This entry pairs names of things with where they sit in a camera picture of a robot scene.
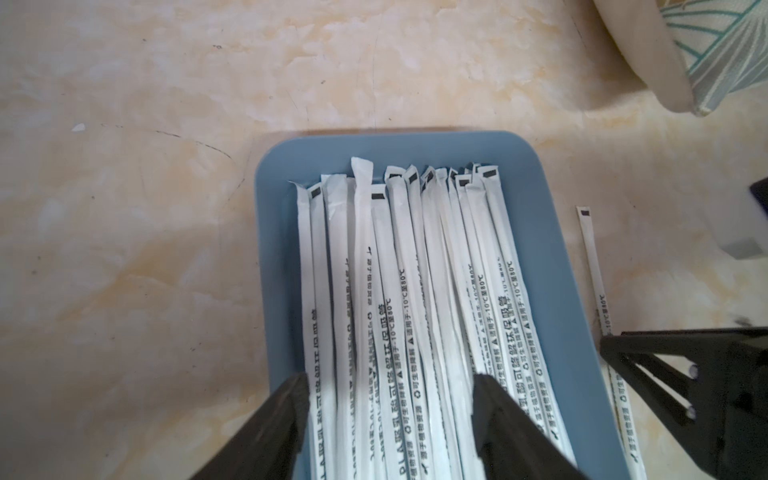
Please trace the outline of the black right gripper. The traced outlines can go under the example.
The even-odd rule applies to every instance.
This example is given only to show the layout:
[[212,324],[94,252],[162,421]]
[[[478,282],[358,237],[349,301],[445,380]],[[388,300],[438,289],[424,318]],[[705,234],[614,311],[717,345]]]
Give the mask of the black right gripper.
[[767,330],[605,336],[600,354],[716,479],[767,477]]

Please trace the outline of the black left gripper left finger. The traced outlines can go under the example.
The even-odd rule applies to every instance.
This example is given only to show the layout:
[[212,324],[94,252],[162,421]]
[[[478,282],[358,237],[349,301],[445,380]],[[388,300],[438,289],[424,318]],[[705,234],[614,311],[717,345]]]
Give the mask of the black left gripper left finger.
[[308,376],[296,373],[192,479],[290,479],[304,443],[308,417]]

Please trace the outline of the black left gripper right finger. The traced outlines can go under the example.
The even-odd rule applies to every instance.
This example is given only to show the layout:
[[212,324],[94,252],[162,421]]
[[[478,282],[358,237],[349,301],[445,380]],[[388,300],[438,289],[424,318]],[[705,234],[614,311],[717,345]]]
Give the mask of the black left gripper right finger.
[[472,425],[475,448],[488,479],[585,477],[487,374],[473,377]]

